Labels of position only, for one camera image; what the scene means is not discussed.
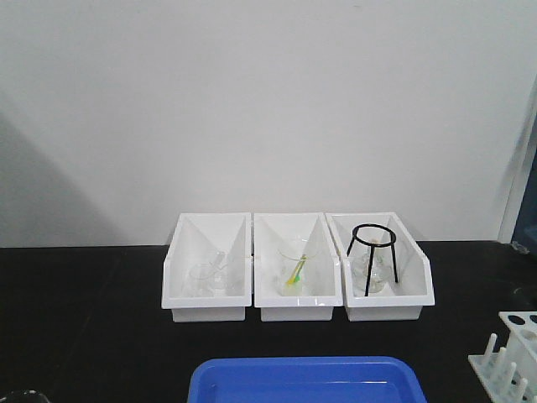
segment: black countertop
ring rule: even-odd
[[[387,355],[416,373],[430,403],[488,402],[467,361],[499,311],[537,311],[537,261],[494,242],[422,242],[436,305],[420,319],[173,323],[160,308],[167,247],[0,249],[0,395],[53,403],[185,402],[213,358]]]

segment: test tube rack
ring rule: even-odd
[[[499,312],[510,334],[496,353],[490,335],[484,355],[468,360],[493,403],[537,403],[537,311]]]

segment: door frame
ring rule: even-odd
[[[503,213],[502,224],[498,232],[498,241],[501,243],[511,243],[514,227],[519,217],[520,206],[528,185],[531,165],[534,162],[535,151],[537,150],[537,76],[529,94],[528,109],[526,119],[519,137],[519,141],[514,150],[515,173],[505,212]]]

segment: black metal ring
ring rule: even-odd
[[[364,241],[363,239],[358,237],[358,230],[360,228],[370,228],[370,227],[380,228],[380,229],[383,229],[384,231],[386,231],[387,233],[389,233],[390,241],[387,242],[387,243],[371,243],[371,242]],[[394,231],[392,231],[388,227],[385,227],[384,225],[380,225],[380,224],[361,224],[361,225],[358,225],[357,227],[355,227],[352,230],[352,237],[355,238],[359,243],[363,243],[364,245],[367,245],[367,246],[374,246],[375,248],[386,248],[388,246],[392,246],[395,243],[395,240],[397,239],[397,237],[395,236]]]

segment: white wall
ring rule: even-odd
[[[180,212],[396,211],[496,239],[534,1],[0,3],[0,246],[162,244]]]

